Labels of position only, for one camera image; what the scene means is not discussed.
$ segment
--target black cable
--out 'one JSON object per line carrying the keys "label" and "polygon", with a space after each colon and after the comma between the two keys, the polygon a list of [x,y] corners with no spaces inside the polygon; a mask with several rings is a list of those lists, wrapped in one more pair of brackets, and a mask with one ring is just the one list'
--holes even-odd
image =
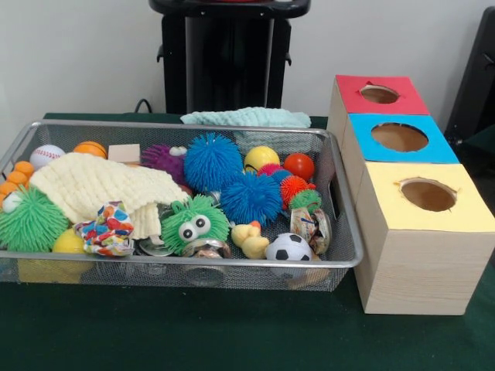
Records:
{"label": "black cable", "polygon": [[139,112],[139,108],[141,108],[141,105],[143,103],[146,104],[146,107],[148,108],[148,112],[150,114],[152,114],[153,113],[152,105],[145,98],[141,99],[138,102],[138,104],[136,104],[136,108],[134,109],[134,113],[137,114]]}

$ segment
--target red top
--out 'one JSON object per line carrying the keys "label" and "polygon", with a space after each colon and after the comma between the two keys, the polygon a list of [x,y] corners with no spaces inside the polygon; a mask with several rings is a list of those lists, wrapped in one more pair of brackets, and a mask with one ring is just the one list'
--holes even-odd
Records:
{"label": "red top", "polygon": [[[409,77],[337,75],[335,78],[349,114],[430,115],[425,102]],[[383,99],[387,103],[376,103],[365,98],[368,94],[373,95],[373,92],[382,96],[382,98],[375,99]]]}

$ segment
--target stacked boxes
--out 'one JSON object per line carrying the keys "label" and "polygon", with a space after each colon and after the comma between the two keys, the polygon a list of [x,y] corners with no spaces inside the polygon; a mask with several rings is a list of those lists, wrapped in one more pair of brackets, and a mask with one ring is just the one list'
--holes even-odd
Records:
{"label": "stacked boxes", "polygon": [[338,76],[331,109],[365,243],[365,312],[463,314],[495,219],[411,81]]}

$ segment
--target blue square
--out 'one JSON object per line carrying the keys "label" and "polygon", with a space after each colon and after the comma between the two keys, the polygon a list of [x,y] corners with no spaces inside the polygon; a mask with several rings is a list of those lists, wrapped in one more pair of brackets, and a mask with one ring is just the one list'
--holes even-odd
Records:
{"label": "blue square", "polygon": [[[454,151],[445,140],[431,116],[403,114],[350,114],[354,134],[366,161],[417,162],[459,164]],[[414,151],[396,151],[379,143],[371,131],[384,124],[399,124],[420,131],[428,144]]]}

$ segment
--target cream knitted cloth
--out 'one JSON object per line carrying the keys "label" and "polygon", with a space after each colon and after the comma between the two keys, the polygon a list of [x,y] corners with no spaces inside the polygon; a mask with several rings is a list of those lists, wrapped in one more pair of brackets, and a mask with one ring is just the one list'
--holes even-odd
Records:
{"label": "cream knitted cloth", "polygon": [[94,220],[109,201],[122,201],[134,224],[132,238],[160,235],[157,204],[183,201],[187,194],[166,172],[129,167],[93,155],[69,153],[35,172],[29,180],[72,223]]}

